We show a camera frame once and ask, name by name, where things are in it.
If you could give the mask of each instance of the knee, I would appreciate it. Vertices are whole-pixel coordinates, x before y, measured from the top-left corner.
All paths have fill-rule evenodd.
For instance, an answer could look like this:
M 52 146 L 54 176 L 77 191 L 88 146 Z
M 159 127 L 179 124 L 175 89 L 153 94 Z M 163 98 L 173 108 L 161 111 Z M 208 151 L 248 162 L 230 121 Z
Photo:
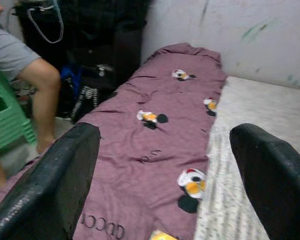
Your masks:
M 59 91 L 61 87 L 61 79 L 59 71 L 50 66 L 46 69 L 45 74 L 42 76 L 42 88 L 46 90 Z

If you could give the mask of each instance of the stool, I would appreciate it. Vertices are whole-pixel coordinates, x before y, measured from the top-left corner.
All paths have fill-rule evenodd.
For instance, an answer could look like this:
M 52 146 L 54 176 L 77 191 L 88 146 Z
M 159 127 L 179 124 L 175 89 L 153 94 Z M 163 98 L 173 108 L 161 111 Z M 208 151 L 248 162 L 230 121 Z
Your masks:
M 26 118 L 8 80 L 0 73 L 0 149 L 22 136 L 29 144 L 36 143 L 30 120 Z

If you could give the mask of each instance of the gray shorts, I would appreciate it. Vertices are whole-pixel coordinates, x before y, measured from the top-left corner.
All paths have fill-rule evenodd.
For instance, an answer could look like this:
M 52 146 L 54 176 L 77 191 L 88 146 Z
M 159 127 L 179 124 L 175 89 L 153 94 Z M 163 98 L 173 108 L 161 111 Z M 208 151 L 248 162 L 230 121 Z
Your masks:
M 38 58 L 23 42 L 0 28 L 0 72 L 9 81 Z

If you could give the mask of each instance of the white cable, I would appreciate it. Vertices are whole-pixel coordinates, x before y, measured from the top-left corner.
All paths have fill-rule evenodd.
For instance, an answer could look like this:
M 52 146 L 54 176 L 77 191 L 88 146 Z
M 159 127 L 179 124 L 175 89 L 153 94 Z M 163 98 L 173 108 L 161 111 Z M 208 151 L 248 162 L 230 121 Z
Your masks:
M 43 12 L 45 10 L 52 9 L 53 7 L 55 7 L 56 13 L 57 13 L 58 18 L 59 18 L 59 23 L 60 23 L 60 34 L 59 34 L 58 40 L 56 40 L 56 41 L 50 41 L 45 36 L 45 34 L 41 31 L 41 29 L 39 28 L 39 26 L 37 25 L 37 23 L 33 19 L 32 15 L 31 15 L 31 12 L 34 11 L 35 9 L 34 8 L 29 8 L 26 11 L 27 14 L 28 14 L 28 17 L 29 17 L 30 21 L 33 23 L 33 25 L 35 26 L 36 30 L 39 32 L 39 34 L 41 35 L 41 37 L 44 40 L 46 40 L 48 43 L 50 43 L 50 44 L 56 44 L 56 43 L 60 42 L 63 39 L 63 37 L 64 37 L 64 29 L 65 29 L 64 21 L 62 20 L 62 16 L 61 16 L 61 12 L 60 12 L 60 8 L 59 8 L 59 5 L 57 3 L 57 0 L 53 0 L 53 3 L 54 3 L 54 6 L 51 5 L 51 6 L 48 6 L 48 7 L 40 7 L 40 11 Z

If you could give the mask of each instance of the purple bedsheet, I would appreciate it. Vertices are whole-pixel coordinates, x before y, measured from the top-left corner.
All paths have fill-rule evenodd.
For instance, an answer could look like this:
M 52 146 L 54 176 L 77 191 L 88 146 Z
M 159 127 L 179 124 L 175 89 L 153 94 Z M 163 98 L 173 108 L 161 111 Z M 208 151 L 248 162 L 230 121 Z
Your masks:
M 174 70 L 190 77 L 172 77 Z M 218 102 L 225 79 L 218 53 L 167 46 L 81 120 L 99 127 L 102 140 L 74 240 L 148 240 L 154 230 L 193 239 L 197 214 L 179 207 L 185 193 L 177 179 L 185 169 L 207 172 L 215 120 L 207 104 Z M 137 119 L 139 110 L 167 122 L 149 128 Z

